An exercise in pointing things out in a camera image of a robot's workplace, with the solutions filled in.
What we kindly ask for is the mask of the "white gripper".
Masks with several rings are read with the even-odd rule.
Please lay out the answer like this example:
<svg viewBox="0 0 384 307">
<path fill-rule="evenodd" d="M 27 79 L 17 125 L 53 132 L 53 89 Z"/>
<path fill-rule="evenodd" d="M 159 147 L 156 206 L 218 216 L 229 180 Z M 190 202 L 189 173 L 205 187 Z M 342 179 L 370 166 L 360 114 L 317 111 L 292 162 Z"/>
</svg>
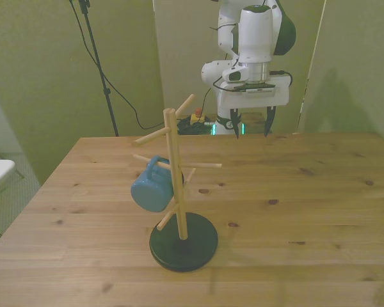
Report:
<svg viewBox="0 0 384 307">
<path fill-rule="evenodd" d="M 239 138 L 241 123 L 241 108 L 267 107 L 267 117 L 264 125 L 264 136 L 267 137 L 273 125 L 276 107 L 285 106 L 289 102 L 290 76 L 272 75 L 265 83 L 227 83 L 216 86 L 218 91 L 218 107 L 230 110 L 231 128 L 236 138 Z"/>
</svg>

